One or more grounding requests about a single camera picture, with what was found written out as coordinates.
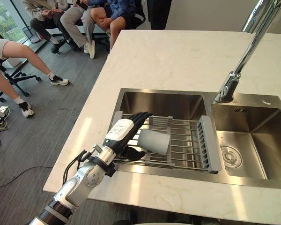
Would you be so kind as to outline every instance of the faucet spout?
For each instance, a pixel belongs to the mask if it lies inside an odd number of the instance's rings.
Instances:
[[[256,34],[239,61],[236,68],[229,73],[225,82],[223,83],[218,94],[214,98],[216,102],[227,103],[233,101],[233,93],[238,85],[241,71],[246,65],[256,47],[262,40],[264,34],[271,25],[273,19],[281,9],[281,0],[259,0],[255,8],[249,15],[246,23],[244,24],[242,31],[249,33],[256,30]]]

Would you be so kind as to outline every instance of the bare leg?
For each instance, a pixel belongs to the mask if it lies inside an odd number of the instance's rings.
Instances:
[[[50,73],[50,69],[41,58],[26,45],[8,41],[3,47],[3,56],[8,58],[27,58],[28,61],[45,75]]]
[[[0,71],[0,90],[12,99],[19,97],[13,86],[2,76]]]
[[[107,17],[103,7],[93,8],[90,12],[90,15],[92,19],[96,22],[96,24],[98,24],[99,27],[101,27],[100,26],[101,20]],[[101,27],[101,29],[104,30],[104,32],[106,32],[108,30],[108,27],[107,28]]]
[[[118,17],[114,21],[111,22],[111,48],[113,47],[114,43],[116,42],[120,31],[125,29],[126,23],[123,17]]]

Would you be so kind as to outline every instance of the hand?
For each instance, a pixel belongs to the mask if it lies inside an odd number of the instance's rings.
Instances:
[[[50,11],[54,12],[54,13],[62,13],[62,10],[61,9],[58,9],[58,8],[53,8],[51,9]]]
[[[99,20],[99,26],[100,26],[101,28],[106,29],[106,28],[109,27],[109,25],[110,25],[111,22],[112,22],[112,18],[100,19],[100,20]]]
[[[119,120],[106,135],[103,145],[110,147],[117,155],[122,154],[124,150],[131,150],[127,149],[128,141],[136,135],[145,119],[151,115],[148,112],[140,112],[128,119]]]
[[[42,16],[43,17],[51,18],[52,17],[52,13],[53,12],[51,10],[45,9],[44,11],[42,11]]]
[[[88,0],[80,0],[80,3],[84,3],[86,4],[87,6],[89,5],[89,1]]]

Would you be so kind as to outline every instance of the gray dish rack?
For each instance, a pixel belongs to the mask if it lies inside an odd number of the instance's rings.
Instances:
[[[127,119],[129,116],[131,115],[117,111],[112,125],[119,119]],[[170,134],[170,144],[165,156],[137,146],[139,133],[143,129]],[[208,116],[201,116],[200,120],[177,120],[171,116],[151,116],[128,142],[128,145],[136,150],[145,151],[146,155],[138,161],[118,157],[114,159],[115,163],[177,168],[204,173],[216,173],[221,169],[221,163],[216,155],[218,154],[216,138]]]

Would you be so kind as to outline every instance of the trash can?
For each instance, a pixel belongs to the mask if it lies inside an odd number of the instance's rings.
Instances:
[[[30,26],[24,27],[22,30],[32,43],[36,43],[40,41],[36,31],[32,27]]]

